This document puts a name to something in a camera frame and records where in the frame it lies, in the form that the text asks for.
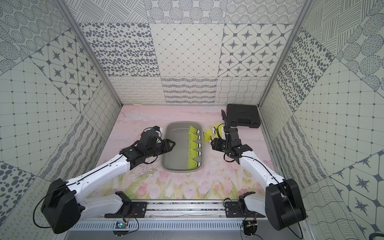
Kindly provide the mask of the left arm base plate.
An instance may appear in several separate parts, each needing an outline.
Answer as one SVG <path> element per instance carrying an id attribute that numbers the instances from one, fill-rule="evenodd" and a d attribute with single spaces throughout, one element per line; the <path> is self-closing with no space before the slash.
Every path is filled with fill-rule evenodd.
<path id="1" fill-rule="evenodd" d="M 105 214 L 107 219 L 144 218 L 147 210 L 147 202 L 123 203 L 122 207 L 114 214 Z"/>

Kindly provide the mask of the grey plastic storage box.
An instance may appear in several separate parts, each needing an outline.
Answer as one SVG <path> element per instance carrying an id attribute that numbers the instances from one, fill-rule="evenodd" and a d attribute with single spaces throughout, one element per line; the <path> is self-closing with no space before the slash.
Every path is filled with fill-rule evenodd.
<path id="1" fill-rule="evenodd" d="M 200 130 L 198 136 L 199 140 L 194 142 L 201 145 L 200 148 L 195 149 L 201 153 L 200 156 L 193 160 L 200 162 L 201 165 L 195 169 L 187 169 L 188 152 L 189 152 L 189 127 L 193 126 Z M 200 170 L 204 163 L 204 140 L 203 128 L 197 122 L 173 122 L 170 123 L 165 130 L 165 138 L 174 141 L 176 145 L 173 150 L 167 154 L 162 155 L 161 165 L 165 171 L 172 173 L 190 173 Z"/>

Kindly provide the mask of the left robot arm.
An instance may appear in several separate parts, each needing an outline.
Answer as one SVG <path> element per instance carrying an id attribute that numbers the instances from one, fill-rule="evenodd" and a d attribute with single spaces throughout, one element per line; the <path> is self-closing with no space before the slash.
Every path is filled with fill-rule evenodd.
<path id="1" fill-rule="evenodd" d="M 144 164 L 146 159 L 171 152 L 175 145 L 172 140 L 163 140 L 160 129 L 153 127 L 142 132 L 138 141 L 95 169 L 67 181 L 61 178 L 53 181 L 38 203 L 48 228 L 61 234 L 91 217 L 103 215 L 125 220 L 133 216 L 132 200 L 122 191 L 91 199 L 88 195 L 113 178 Z"/>

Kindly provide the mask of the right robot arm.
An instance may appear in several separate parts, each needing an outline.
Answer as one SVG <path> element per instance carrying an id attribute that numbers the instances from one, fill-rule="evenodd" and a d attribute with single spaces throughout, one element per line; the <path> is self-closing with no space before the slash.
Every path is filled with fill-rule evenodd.
<path id="1" fill-rule="evenodd" d="M 307 218 L 298 184 L 293 179 L 285 179 L 265 165 L 253 149 L 242 144 L 238 129 L 221 125 L 213 128 L 210 139 L 212 149 L 224 153 L 247 170 L 265 189 L 265 196 L 258 197 L 254 192 L 239 196 L 239 211 L 246 217 L 257 213 L 267 217 L 276 230 L 288 228 Z"/>

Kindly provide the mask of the yellow shuttlecock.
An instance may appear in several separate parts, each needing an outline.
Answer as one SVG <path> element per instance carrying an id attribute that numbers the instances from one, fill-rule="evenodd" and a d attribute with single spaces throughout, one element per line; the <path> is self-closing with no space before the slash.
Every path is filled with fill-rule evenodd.
<path id="1" fill-rule="evenodd" d="M 188 162 L 187 162 L 187 169 L 190 170 L 190 169 L 195 169 L 195 168 L 198 168 L 200 167 L 201 163 L 200 162 L 197 162 L 193 159 L 188 159 Z"/>
<path id="2" fill-rule="evenodd" d="M 200 139 L 200 136 L 196 135 L 196 134 L 189 134 L 189 141 L 196 141 L 196 140 L 199 140 Z"/>
<path id="3" fill-rule="evenodd" d="M 199 151 L 196 151 L 196 150 L 189 150 L 189 152 L 188 152 L 188 157 L 190 159 L 194 159 L 200 155 L 201 155 L 201 153 Z"/>
<path id="4" fill-rule="evenodd" d="M 189 127 L 189 134 L 198 135 L 199 133 L 200 133 L 200 130 L 199 130 L 199 129 L 196 129 L 196 128 L 193 127 L 193 126 L 190 126 L 190 127 Z"/>
<path id="5" fill-rule="evenodd" d="M 214 138 L 214 134 L 212 132 L 212 129 L 207 129 L 204 134 L 203 134 L 203 137 L 204 137 L 204 142 L 209 142 L 211 141 L 213 138 Z"/>
<path id="6" fill-rule="evenodd" d="M 218 138 L 219 136 L 223 137 L 224 133 L 224 123 L 217 123 L 214 127 L 212 127 L 213 136 Z"/>
<path id="7" fill-rule="evenodd" d="M 194 141 L 189 141 L 189 150 L 195 150 L 197 148 L 200 148 L 201 145 L 194 142 Z"/>

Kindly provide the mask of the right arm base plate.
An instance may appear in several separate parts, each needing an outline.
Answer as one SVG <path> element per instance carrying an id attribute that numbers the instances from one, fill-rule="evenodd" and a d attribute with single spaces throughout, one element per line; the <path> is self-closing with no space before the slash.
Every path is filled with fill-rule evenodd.
<path id="1" fill-rule="evenodd" d="M 248 210 L 244 204 L 238 201 L 230 201 L 226 199 L 223 201 L 227 218 L 264 218 L 265 216 L 257 212 Z"/>

